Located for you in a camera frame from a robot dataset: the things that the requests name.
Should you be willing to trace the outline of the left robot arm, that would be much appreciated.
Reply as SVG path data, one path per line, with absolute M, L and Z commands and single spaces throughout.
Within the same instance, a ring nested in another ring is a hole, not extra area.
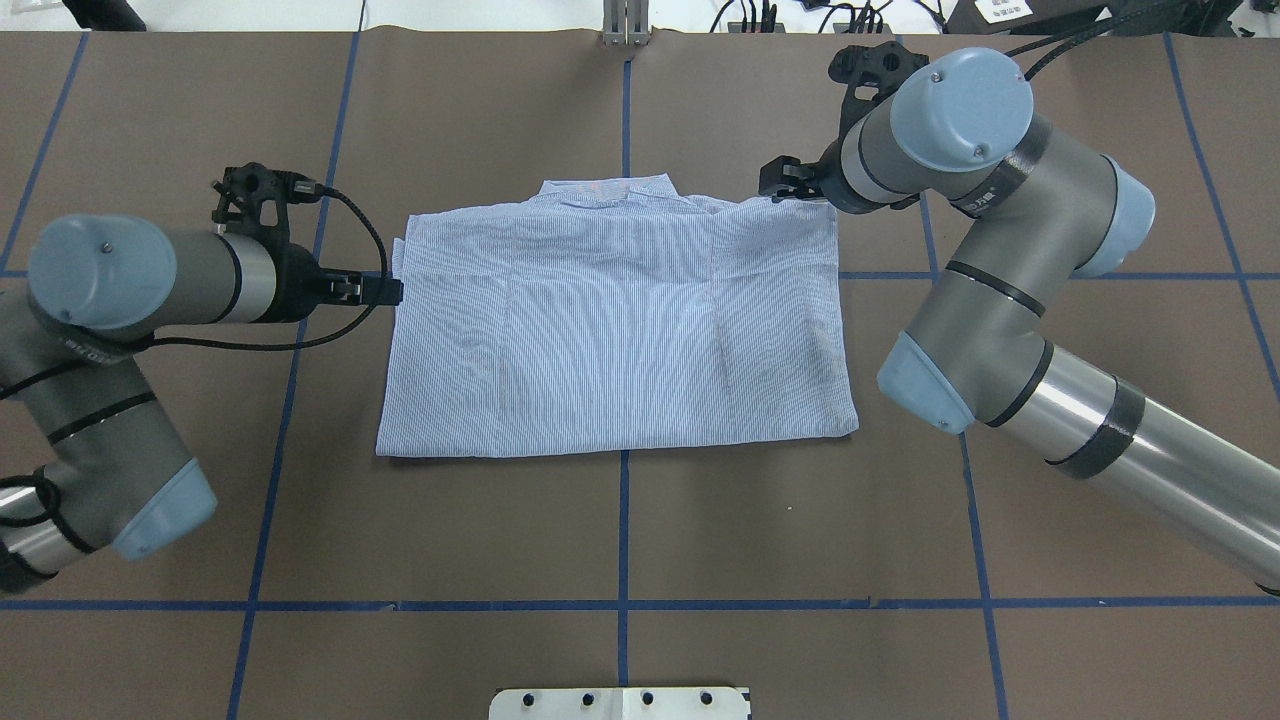
M 50 223 L 23 290 L 3 293 L 3 397 L 55 452 L 3 479 L 3 593 L 22 594 L 104 548 L 138 560 L 189 534 L 218 500 L 136 356 L 169 325 L 293 323 L 321 304 L 396 306 L 385 268 L 323 268 L 230 228 L 138 217 Z

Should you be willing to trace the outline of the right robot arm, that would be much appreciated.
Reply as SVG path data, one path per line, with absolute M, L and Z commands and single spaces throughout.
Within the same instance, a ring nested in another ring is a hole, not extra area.
M 1038 115 L 1005 53 L 936 60 L 897 41 L 849 45 L 836 140 L 813 163 L 760 170 L 776 202 L 856 215 L 928 191 L 970 227 L 877 374 L 932 427 L 1009 433 L 1065 477 L 1161 521 L 1277 593 L 1277 469 L 1041 334 L 1071 279 L 1115 270 L 1146 241 L 1155 196 L 1119 163 Z

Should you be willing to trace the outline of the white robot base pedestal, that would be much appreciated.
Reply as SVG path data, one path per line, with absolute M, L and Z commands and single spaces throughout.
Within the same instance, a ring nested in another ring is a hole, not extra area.
M 750 691 L 731 685 L 503 689 L 489 719 L 751 719 Z

